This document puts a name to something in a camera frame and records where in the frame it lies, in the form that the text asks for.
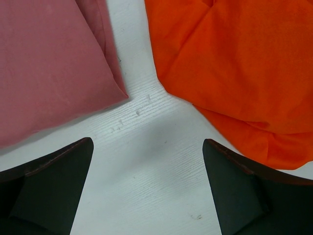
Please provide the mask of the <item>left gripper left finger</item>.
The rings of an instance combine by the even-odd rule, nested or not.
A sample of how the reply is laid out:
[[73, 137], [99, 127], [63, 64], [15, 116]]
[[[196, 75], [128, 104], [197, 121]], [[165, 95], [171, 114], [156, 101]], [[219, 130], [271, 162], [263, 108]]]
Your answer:
[[94, 144], [83, 138], [0, 173], [2, 235], [68, 235]]

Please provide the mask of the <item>dusty red folded t shirt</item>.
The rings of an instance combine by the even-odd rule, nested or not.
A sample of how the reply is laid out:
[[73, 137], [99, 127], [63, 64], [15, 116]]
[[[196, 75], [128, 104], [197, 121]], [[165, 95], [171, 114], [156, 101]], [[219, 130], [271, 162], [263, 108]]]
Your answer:
[[1, 1], [1, 148], [127, 98], [104, 0]]

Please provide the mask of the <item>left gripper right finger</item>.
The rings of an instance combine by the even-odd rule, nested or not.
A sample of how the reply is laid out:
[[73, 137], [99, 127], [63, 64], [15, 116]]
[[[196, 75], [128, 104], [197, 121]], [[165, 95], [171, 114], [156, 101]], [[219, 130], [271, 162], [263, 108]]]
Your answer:
[[313, 182], [206, 139], [203, 159], [223, 235], [311, 235]]

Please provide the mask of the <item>orange t shirt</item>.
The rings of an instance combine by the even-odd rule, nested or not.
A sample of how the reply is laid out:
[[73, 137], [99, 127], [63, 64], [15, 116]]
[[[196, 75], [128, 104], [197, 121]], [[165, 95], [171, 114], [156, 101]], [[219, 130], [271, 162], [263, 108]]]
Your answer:
[[147, 0], [145, 8], [168, 93], [257, 162], [312, 161], [312, 1]]

